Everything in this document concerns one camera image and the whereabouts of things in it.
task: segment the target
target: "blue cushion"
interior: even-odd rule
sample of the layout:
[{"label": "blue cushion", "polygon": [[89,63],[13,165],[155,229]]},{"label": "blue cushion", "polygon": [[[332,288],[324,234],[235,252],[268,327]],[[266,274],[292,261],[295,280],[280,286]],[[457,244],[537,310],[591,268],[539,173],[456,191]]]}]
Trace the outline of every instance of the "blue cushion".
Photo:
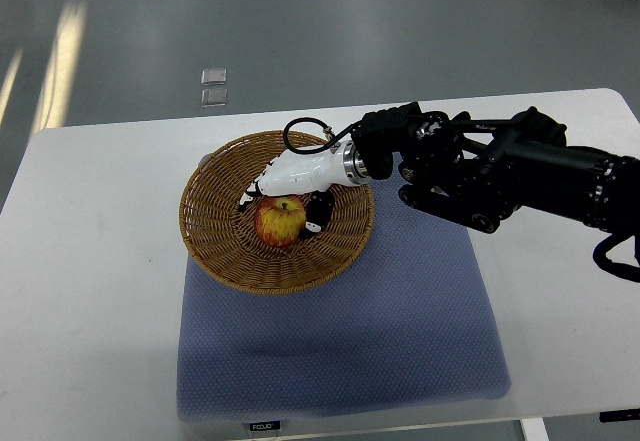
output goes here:
[{"label": "blue cushion", "polygon": [[375,224],[343,274],[296,294],[248,294],[188,260],[178,353],[186,422],[323,417],[472,398],[510,386],[465,228],[374,182]]}]

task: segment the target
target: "robotic arm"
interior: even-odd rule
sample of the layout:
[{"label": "robotic arm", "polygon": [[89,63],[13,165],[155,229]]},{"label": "robotic arm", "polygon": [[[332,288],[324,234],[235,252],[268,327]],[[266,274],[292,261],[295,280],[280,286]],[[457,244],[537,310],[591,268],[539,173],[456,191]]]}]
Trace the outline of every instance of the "robotic arm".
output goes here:
[{"label": "robotic arm", "polygon": [[[328,142],[291,146],[287,134],[301,122],[320,124]],[[533,107],[509,120],[474,121],[466,112],[449,119],[439,111],[422,113],[418,103],[410,103],[368,113],[337,136],[319,120],[300,118],[285,128],[288,149],[254,180],[241,207],[263,194],[313,192],[308,237],[330,218],[331,184],[386,179],[393,172],[393,153],[399,152],[398,169],[408,183],[399,196],[407,206],[485,233],[495,232],[520,206],[581,221],[610,233],[593,253],[596,264],[640,282],[639,267],[606,256],[634,237],[639,259],[640,161],[567,147],[565,131],[565,125]],[[470,133],[490,133],[493,139],[485,145],[465,136]],[[340,143],[347,134],[351,140]]]}]

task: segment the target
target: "wicker basket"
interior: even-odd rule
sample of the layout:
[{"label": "wicker basket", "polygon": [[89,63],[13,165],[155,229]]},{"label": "wicker basket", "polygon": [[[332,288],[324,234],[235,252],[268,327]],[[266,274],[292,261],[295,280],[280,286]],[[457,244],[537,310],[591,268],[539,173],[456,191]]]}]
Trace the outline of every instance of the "wicker basket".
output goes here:
[{"label": "wicker basket", "polygon": [[[298,147],[322,144],[290,132]],[[320,234],[285,249],[267,246],[254,231],[257,202],[240,212],[238,202],[269,161],[284,151],[281,131],[239,138],[205,158],[180,202],[180,230],[193,259],[212,278],[255,294],[304,291],[333,279],[359,256],[373,227],[369,186],[333,185],[336,205]],[[306,204],[309,195],[302,196]]]}]

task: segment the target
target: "black robotic arm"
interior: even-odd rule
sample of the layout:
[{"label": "black robotic arm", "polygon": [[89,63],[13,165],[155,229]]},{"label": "black robotic arm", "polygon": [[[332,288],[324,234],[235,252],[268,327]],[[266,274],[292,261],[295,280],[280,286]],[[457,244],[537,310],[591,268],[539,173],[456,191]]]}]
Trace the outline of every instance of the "black robotic arm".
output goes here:
[{"label": "black robotic arm", "polygon": [[[635,237],[638,259],[639,160],[568,147],[566,126],[533,107],[510,120],[474,121],[466,112],[449,119],[410,103],[369,113],[350,131],[373,179],[389,177],[392,153],[401,154],[398,169],[409,184],[399,195],[408,206],[485,233],[520,206],[581,221],[611,234],[596,247],[596,264],[640,282],[640,268],[606,256]],[[485,145],[469,133],[491,133],[493,140]]]}]

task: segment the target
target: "apple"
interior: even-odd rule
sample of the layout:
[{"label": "apple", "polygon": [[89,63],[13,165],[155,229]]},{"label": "apple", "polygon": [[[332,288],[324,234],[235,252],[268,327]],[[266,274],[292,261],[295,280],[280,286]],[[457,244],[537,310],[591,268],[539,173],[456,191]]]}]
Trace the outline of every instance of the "apple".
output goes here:
[{"label": "apple", "polygon": [[298,196],[264,196],[254,216],[258,238],[274,248],[286,248],[295,243],[305,226],[307,215]]}]

